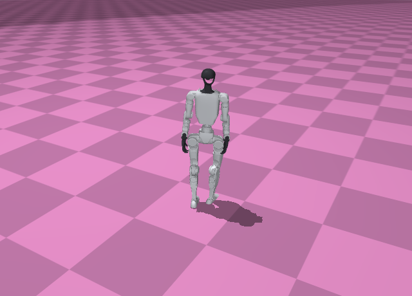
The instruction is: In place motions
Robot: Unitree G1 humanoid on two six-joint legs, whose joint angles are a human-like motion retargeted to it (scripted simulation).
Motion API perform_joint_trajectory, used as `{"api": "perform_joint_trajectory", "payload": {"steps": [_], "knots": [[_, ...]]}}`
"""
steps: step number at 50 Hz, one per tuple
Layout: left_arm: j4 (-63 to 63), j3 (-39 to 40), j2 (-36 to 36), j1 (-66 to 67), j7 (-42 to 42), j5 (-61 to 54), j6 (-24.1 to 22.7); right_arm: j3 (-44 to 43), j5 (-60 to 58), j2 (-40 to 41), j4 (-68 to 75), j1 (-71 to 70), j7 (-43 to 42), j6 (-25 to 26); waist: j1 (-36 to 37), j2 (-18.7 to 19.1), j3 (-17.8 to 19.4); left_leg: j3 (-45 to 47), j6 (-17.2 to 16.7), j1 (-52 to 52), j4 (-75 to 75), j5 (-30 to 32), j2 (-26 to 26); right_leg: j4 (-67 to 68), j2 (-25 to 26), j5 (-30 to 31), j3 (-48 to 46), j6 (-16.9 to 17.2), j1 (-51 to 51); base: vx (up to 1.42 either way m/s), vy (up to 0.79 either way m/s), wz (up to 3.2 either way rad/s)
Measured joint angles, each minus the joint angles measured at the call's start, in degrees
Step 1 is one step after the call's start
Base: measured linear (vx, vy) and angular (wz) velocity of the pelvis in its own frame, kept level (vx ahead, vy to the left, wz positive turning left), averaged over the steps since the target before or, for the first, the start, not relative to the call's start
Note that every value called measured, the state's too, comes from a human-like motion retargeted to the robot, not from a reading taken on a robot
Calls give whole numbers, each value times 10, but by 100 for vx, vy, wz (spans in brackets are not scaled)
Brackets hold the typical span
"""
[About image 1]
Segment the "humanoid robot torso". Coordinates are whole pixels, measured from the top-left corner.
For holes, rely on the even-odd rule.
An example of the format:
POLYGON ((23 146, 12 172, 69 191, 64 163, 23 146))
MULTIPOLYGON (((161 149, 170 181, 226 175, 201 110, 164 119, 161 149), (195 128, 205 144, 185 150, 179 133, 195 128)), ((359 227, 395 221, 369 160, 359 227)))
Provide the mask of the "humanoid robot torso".
MULTIPOLYGON (((204 88, 203 88, 204 89, 204 88)), ((220 108, 219 91, 213 90, 214 93, 203 93, 198 89, 195 94, 195 110, 199 124, 203 124, 199 130, 198 143, 212 144, 214 130, 212 125, 215 123, 220 108)))

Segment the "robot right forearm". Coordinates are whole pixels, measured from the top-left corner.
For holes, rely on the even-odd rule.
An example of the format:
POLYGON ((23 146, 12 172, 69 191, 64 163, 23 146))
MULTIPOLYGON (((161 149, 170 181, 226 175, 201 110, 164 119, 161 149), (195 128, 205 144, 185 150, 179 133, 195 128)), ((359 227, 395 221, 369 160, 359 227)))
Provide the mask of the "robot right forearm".
POLYGON ((229 139, 230 139, 230 135, 229 135, 229 133, 230 133, 230 128, 229 128, 229 126, 230 126, 230 116, 229 115, 228 115, 228 122, 223 122, 222 126, 223 126, 223 137, 224 137, 224 139, 225 139, 226 136, 228 136, 229 139))

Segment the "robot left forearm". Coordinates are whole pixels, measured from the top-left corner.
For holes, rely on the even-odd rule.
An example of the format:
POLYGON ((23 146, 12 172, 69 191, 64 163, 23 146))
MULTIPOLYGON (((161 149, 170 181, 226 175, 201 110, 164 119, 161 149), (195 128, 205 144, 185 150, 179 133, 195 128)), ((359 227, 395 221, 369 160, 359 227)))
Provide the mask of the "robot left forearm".
POLYGON ((182 127, 183 132, 182 132, 182 134, 185 133, 186 137, 187 137, 191 120, 189 120, 188 118, 185 118, 185 112, 184 112, 184 115, 183 115, 183 127, 182 127))

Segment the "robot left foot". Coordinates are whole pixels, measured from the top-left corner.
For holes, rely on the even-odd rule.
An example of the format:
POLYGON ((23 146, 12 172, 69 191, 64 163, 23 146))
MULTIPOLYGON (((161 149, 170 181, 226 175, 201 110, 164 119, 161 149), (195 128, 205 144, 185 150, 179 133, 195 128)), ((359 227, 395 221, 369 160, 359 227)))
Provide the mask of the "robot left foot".
POLYGON ((195 201, 195 199, 194 199, 194 201, 191 200, 191 208, 196 208, 199 200, 200 200, 199 196, 196 196, 196 201, 195 201))

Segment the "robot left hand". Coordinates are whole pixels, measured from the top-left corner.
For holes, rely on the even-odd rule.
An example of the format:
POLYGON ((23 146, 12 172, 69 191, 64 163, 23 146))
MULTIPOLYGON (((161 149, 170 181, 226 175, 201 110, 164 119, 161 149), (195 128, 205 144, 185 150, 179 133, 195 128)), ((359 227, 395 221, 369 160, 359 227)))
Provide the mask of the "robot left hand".
POLYGON ((186 144, 186 139, 187 139, 186 134, 183 133, 181 138, 182 138, 182 150, 183 150, 184 153, 188 153, 188 150, 185 148, 185 146, 187 146, 187 144, 186 144))

